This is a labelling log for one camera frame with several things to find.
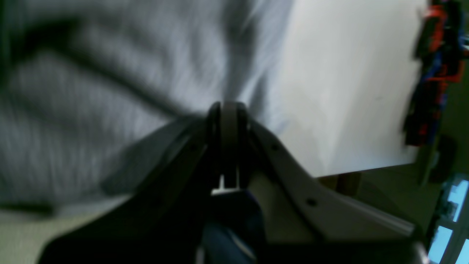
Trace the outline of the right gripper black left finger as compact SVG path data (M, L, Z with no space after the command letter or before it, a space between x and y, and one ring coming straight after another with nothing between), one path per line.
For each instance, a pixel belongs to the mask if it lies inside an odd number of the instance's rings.
M40 264L195 264L202 230L221 174L236 185L239 105L216 103L194 124L181 148L121 206L57 237Z

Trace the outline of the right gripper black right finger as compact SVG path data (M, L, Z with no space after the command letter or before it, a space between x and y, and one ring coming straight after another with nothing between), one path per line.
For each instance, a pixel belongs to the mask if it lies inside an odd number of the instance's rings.
M310 176L268 129L236 104L236 180L245 188L255 161L279 188L311 243L275 244L268 257L319 264L427 264L415 227L402 219L323 186Z

